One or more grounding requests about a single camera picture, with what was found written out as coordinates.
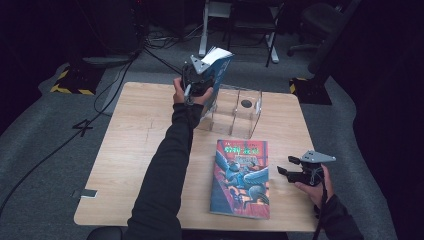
transparent container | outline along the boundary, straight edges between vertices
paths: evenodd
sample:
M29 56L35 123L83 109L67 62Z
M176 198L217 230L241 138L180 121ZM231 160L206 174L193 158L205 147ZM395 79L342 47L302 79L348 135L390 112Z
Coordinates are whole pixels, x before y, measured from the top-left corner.
M262 91L221 84L210 112L198 129L250 139L259 121Z

cord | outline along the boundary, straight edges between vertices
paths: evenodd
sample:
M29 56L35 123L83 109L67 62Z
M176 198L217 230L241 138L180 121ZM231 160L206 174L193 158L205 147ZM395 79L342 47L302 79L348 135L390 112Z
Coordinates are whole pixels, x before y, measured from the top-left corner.
M104 111L99 111L99 110L97 110L97 107L96 107L96 103L97 103L97 100L99 100L99 98L100 98L100 96L103 94L103 93L105 93L106 92L106 90L108 90L113 84L115 84L116 83L116 81L118 81L118 79L119 79L119 76L121 75L121 72L122 72L122 70L125 68L125 66L126 65L124 65L122 68L121 68L121 70L119 70L119 72L118 72L118 76L116 76L116 79L111 83L111 84L109 84L97 97L96 97L96 99L94 100L94 110L97 112L97 113L101 113L101 114L103 114L103 115L105 115L105 116L108 116L108 117L112 117L112 115L109 115L109 114L106 114L106 113L104 113Z
M165 60L163 60L162 58L159 58L158 56L156 56L155 54L153 54L152 52L149 51L149 49L144 48L144 50L147 52L147 54L149 54L150 56L156 58L158 61L160 61L161 63L165 64L167 67L169 67L171 70L173 70L174 72L176 72L177 74L181 75L182 74L182 70L168 62L166 62Z
M100 42L100 44L107 50L109 50L112 53L116 53L116 54L123 54L123 55L129 55L127 60L124 61L113 61L113 62L106 62L106 63L95 63L95 62L90 62L90 61L86 61L83 59L84 62L90 64L90 66L94 67L94 68L111 68L111 67L117 67L117 66L121 66L121 65L125 65L129 62L134 61L135 58L138 57L139 53L141 52L141 44L143 43L143 41L140 41L138 43L138 46L136 49L134 49L133 51L121 51L124 49L113 49L110 48L109 46L107 46L105 44L105 42L100 38L100 36L97 34L97 32L95 31L93 25L90 22L90 19L88 18L87 14L84 12L84 9L82 8L81 4L79 3L78 0L75 0L75 3L78 5L82 15L84 16L85 21L87 22L88 26L90 27L93 35L97 38L97 40Z
M130 64L127 65L124 74L122 75L121 78L121 82L119 83L118 89L116 90L115 94L113 95L112 99L109 101L109 103L99 112L97 113L97 115L92 119L89 120L88 123L80 130L78 130L74 135L72 135L68 140L66 140L64 143L62 143L62 145L60 145L58 148L56 148L55 150L53 150L49 155L47 155L46 157L44 157L39 163L37 163L31 170L29 170L25 176L23 176L19 182L12 188L12 190L8 193L8 195L6 196L5 200L3 201L1 207L0 207L0 220L1 220L1 216L3 214L3 210L6 207L7 202L9 201L10 197L13 195L13 193L18 189L18 187L25 181L25 179L27 179L27 177L29 175L31 175L32 172L34 172L35 169L37 169L41 164L43 164L45 161L47 161L51 156L53 156L55 153L57 153L59 150L61 150L63 147L65 147L69 142L71 142L76 136L78 136L82 131L86 130L87 127L94 122L100 115L102 115L102 113L109 107L110 104L112 104L113 100L115 99L116 95L119 92L119 89L121 88L121 85L124 81L125 75L127 74L128 69L130 68L131 64L134 62L131 61Z

book cover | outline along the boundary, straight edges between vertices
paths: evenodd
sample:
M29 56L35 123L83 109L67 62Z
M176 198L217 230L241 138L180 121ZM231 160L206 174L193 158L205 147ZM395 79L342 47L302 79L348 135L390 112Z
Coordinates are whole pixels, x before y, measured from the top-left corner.
M225 73L227 71L228 65L230 64L234 54L224 50L222 48L212 47L205 57L201 60L202 63L206 64L206 70L204 70L203 79L213 78L213 94L212 96L204 103L204 108L202 112L202 119L210 111L213 110L215 106L215 101L218 96L219 86L221 85Z
M267 141L218 140L210 212L270 218Z

black jacket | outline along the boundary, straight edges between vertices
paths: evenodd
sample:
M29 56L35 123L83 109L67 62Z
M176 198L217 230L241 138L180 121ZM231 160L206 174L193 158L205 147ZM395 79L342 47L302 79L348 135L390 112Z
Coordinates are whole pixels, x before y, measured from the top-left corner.
M126 240L181 240L177 218L189 163L193 129L199 124L202 105L187 108L174 104L172 125L159 145L144 176L128 220ZM333 196L322 214L329 239L363 239L352 216Z

small hole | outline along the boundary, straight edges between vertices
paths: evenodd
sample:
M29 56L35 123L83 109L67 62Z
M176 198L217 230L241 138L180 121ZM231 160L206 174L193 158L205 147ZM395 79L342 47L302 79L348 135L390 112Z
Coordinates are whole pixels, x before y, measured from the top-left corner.
M241 105L245 108L250 108L250 107L252 107L252 102L249 101L249 100L243 100L243 101L241 101Z

